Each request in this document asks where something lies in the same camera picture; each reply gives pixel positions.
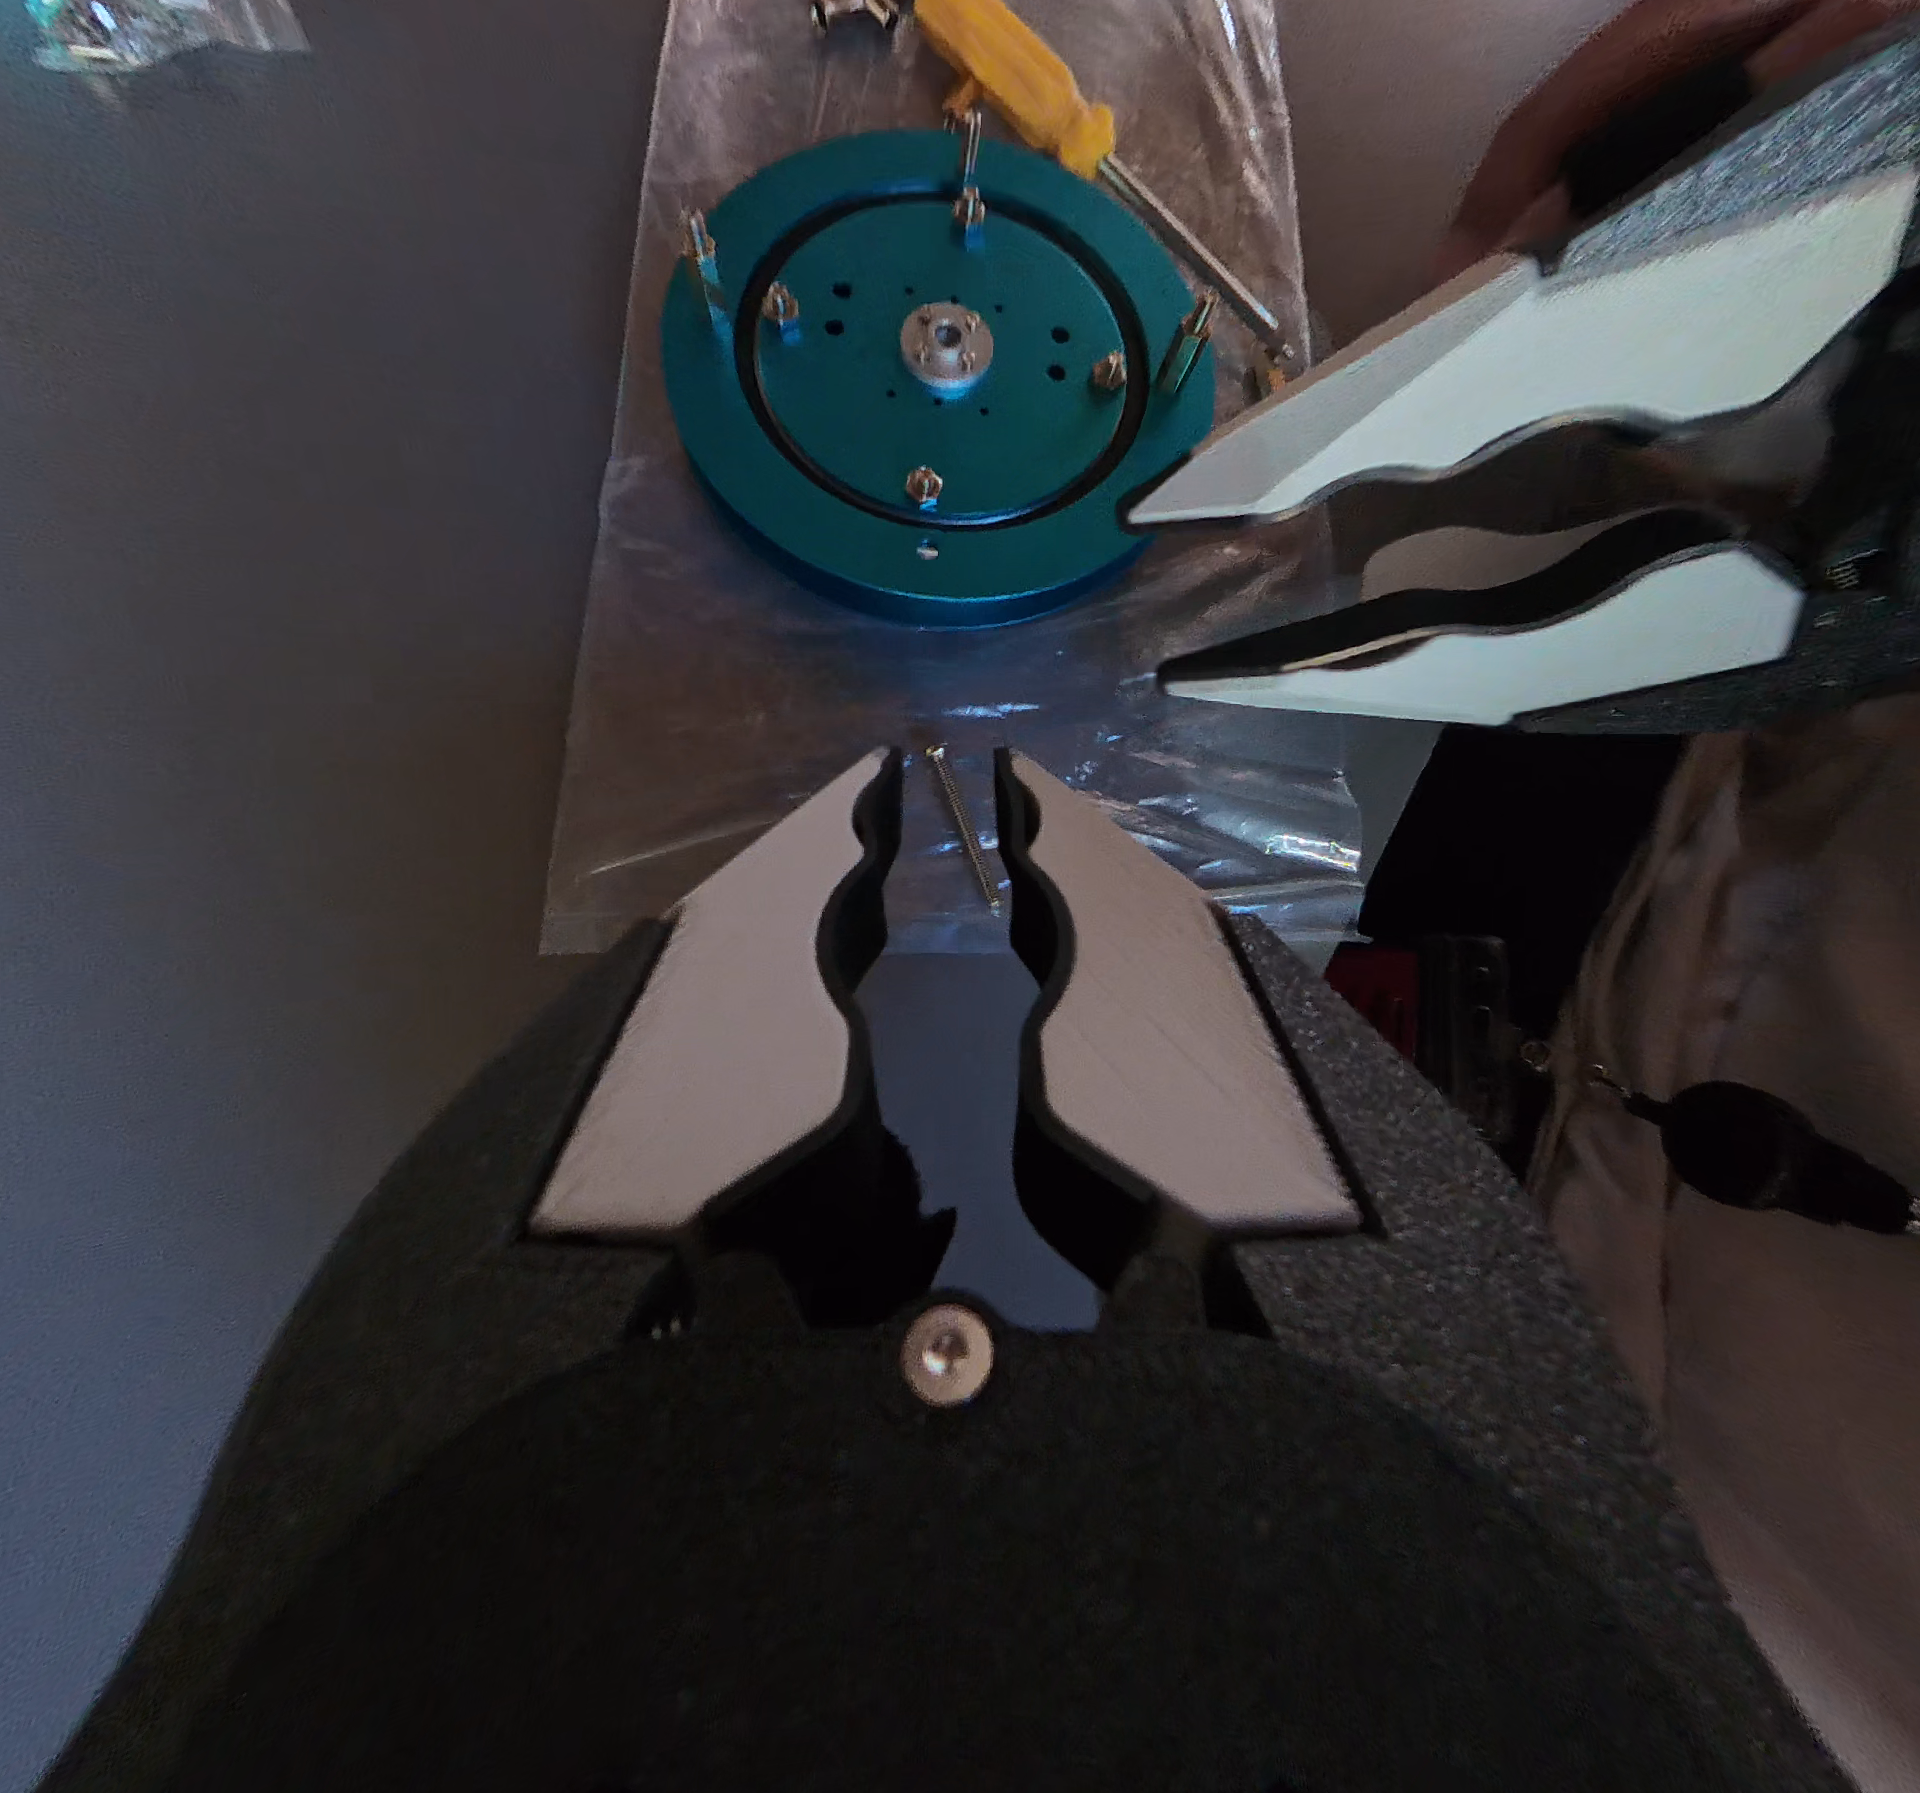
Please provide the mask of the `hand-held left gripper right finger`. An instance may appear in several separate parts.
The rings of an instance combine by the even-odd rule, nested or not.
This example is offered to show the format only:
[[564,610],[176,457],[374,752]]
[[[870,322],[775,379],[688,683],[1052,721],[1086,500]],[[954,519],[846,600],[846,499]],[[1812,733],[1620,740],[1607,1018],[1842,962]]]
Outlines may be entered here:
[[1038,982],[1020,1101],[1042,1142],[1204,1233],[1357,1231],[1212,900],[1023,752],[995,752],[995,821],[1010,936]]

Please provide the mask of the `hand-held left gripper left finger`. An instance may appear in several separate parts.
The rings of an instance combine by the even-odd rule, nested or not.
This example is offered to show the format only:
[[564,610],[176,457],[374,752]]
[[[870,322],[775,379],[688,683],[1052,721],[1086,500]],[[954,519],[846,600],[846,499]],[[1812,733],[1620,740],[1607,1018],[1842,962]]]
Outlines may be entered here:
[[827,1128],[854,1074],[836,894],[882,856],[870,750],[686,893],[532,1211],[539,1235],[670,1238]]

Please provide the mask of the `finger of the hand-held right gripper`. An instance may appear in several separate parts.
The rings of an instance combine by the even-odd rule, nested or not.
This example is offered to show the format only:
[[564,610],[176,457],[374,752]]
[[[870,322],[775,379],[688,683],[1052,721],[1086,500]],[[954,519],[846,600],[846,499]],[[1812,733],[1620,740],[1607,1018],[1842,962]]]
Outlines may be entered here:
[[1442,526],[1384,544],[1331,610],[1177,654],[1155,680],[1245,708],[1499,726],[1774,663],[1807,597],[1716,512]]
[[1541,426],[1751,409],[1893,277],[1913,200],[1905,163],[1589,274],[1493,256],[1241,412],[1125,524],[1275,521],[1349,484],[1449,475]]

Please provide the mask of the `thin metal rod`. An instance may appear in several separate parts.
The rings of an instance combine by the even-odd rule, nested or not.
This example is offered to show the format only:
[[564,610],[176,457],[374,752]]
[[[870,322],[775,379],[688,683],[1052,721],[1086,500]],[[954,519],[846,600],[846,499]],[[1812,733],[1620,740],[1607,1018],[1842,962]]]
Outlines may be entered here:
[[963,852],[966,865],[972,872],[972,882],[984,894],[990,912],[1001,916],[1004,900],[997,882],[995,865],[988,858],[988,848],[978,834],[978,828],[972,821],[972,810],[960,784],[959,772],[951,767],[945,746],[927,746],[925,764],[931,772],[931,778],[940,791],[940,797],[945,803],[947,821],[951,822],[959,849]]

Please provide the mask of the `blue metal turntable base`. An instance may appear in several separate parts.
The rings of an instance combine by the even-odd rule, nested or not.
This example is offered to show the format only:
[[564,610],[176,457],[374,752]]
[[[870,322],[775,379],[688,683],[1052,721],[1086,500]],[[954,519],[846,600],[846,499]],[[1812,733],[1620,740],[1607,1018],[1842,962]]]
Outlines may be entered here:
[[1108,193],[1020,145],[839,134],[740,180],[668,279],[696,481],[807,587],[934,627],[1035,618],[1129,572],[1133,506],[1212,429],[1194,295]]

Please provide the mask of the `grey desk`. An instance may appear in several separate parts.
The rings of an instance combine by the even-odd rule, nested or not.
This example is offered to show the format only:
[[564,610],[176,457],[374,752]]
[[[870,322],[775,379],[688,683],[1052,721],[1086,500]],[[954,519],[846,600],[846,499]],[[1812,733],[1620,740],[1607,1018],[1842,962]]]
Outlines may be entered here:
[[5,12],[5,1426],[250,1379],[539,957],[668,0]]

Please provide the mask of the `red and black case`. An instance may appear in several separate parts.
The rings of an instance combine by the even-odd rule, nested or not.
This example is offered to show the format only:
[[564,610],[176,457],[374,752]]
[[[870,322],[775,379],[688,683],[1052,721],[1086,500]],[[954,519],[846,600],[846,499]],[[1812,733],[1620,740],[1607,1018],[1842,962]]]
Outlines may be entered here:
[[1493,935],[1349,940],[1326,979],[1523,1178],[1549,1104],[1546,1020]]

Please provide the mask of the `clear plastic bag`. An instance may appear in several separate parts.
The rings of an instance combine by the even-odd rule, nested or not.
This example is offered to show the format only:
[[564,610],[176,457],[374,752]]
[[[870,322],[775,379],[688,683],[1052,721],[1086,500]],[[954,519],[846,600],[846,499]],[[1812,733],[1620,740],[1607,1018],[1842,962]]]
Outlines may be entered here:
[[[1097,99],[1120,151],[1318,350],[1295,180],[1282,0],[1007,0]],[[1314,607],[1326,526],[1146,535],[1050,614],[925,627],[797,579],[708,493],[668,402],[664,302],[702,213],[727,296],[750,257],[720,217],[759,168],[844,134],[934,133],[949,70],[913,25],[802,28],[802,0],[668,0],[613,451],[566,733],[542,947],[587,952],[666,909],[857,756],[907,754],[892,917],[915,949],[990,949],[994,916],[940,781],[944,748],[994,838],[994,748],[1090,791],[1228,912],[1304,953],[1344,938],[1363,833],[1349,737],[1318,717],[1165,697],[1173,654]]]

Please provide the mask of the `person's torso in pale shirt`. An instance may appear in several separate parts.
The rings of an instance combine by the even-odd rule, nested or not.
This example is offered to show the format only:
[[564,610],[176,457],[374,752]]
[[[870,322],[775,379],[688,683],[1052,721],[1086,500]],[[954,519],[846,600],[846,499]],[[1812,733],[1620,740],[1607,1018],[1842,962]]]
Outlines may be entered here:
[[1693,740],[1551,1052],[1528,1186],[1706,1551],[1848,1773],[1917,1789],[1917,1235],[1716,1205],[1609,1087],[1737,1081],[1917,1188],[1917,694]]

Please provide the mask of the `yellow handled screwdriver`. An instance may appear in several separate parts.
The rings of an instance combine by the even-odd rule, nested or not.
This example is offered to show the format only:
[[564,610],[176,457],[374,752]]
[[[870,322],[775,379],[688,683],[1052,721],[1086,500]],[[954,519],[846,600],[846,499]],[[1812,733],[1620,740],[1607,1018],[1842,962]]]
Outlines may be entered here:
[[1028,149],[1130,206],[1279,360],[1304,354],[1279,315],[1119,151],[1114,109],[1090,99],[1069,60],[1006,0],[915,0],[922,38],[951,65],[969,108],[988,105]]

